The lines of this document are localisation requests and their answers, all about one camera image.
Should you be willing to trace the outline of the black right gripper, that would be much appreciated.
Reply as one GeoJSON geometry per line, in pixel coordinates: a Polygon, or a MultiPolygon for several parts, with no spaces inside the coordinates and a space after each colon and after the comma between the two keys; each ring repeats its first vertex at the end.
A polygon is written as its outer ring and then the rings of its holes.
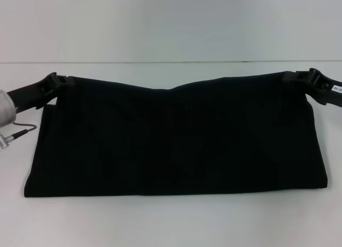
{"type": "Polygon", "coordinates": [[[321,105],[332,104],[341,107],[341,82],[324,76],[319,70],[286,72],[282,81],[310,96],[321,105]]]}

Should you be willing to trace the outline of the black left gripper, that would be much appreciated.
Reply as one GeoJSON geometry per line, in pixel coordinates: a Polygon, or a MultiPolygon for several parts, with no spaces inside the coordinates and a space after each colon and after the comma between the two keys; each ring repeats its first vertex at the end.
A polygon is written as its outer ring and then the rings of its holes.
{"type": "Polygon", "coordinates": [[[56,93],[74,86],[71,76],[50,73],[42,81],[7,92],[14,103],[16,113],[36,108],[42,108],[56,97],[56,93]]]}

